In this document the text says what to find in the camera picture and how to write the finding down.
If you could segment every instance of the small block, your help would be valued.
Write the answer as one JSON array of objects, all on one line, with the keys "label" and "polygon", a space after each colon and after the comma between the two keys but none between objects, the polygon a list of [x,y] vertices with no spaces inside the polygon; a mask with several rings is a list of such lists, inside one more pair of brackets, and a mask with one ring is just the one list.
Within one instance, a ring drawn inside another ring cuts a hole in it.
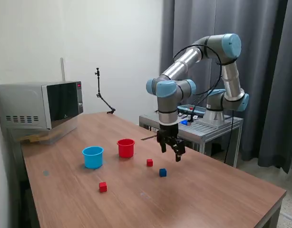
[{"label": "small block", "polygon": [[100,192],[105,192],[105,191],[107,191],[107,184],[106,184],[106,182],[101,182],[101,183],[99,184],[99,191],[100,191]]},{"label": "small block", "polygon": [[167,170],[166,169],[160,169],[159,174],[160,174],[160,177],[166,177],[167,176]]},{"label": "small block", "polygon": [[152,159],[147,159],[147,166],[153,166],[154,165],[154,162],[153,162],[153,160]]}]

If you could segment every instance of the blue cube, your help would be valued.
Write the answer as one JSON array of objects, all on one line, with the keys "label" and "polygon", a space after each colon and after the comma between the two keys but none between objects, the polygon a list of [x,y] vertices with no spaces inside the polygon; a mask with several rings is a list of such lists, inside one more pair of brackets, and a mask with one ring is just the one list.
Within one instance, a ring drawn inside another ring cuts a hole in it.
[{"label": "blue cube", "polygon": [[160,177],[165,177],[165,176],[167,176],[167,171],[166,171],[166,169],[160,169],[159,174],[160,174]]}]

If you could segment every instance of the white wall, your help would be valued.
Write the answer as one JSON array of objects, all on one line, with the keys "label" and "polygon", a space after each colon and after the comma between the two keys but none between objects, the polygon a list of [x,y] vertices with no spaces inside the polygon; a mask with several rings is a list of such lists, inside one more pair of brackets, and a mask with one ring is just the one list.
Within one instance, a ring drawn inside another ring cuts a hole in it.
[{"label": "white wall", "polygon": [[62,80],[61,0],[0,0],[0,81]]},{"label": "white wall", "polygon": [[64,0],[67,80],[81,80],[85,113],[109,111],[138,123],[156,110],[146,81],[159,76],[162,0]]}]

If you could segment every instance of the table leg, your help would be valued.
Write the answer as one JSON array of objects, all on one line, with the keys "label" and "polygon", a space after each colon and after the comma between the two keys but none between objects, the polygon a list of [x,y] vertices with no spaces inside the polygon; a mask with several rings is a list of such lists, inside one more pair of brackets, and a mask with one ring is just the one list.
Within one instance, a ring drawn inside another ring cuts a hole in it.
[{"label": "table leg", "polygon": [[200,143],[199,144],[199,152],[201,154],[205,154],[205,143]]},{"label": "table leg", "polygon": [[226,164],[234,166],[235,168],[237,166],[237,160],[238,160],[241,130],[242,130],[242,127],[233,129],[230,146],[229,146],[227,157],[226,157]]},{"label": "table leg", "polygon": [[279,213],[280,213],[280,208],[275,211],[275,213],[272,215],[272,217],[266,222],[266,224],[263,226],[263,228],[276,228],[277,223],[278,223],[278,218],[279,218]]}]

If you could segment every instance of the wooden board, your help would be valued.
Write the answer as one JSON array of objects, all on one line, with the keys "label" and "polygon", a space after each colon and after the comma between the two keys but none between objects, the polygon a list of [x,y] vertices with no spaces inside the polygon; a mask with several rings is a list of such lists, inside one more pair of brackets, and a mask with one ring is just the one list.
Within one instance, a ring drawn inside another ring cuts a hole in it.
[{"label": "wooden board", "polygon": [[[252,228],[285,190],[196,151],[180,162],[161,153],[153,133],[114,115],[80,115],[78,128],[54,145],[23,145],[42,228]],[[117,141],[133,138],[135,155],[118,157]],[[104,165],[84,167],[85,147],[102,146]],[[146,159],[154,166],[147,167]],[[160,178],[160,168],[167,177]],[[108,191],[99,193],[98,184]]]}]

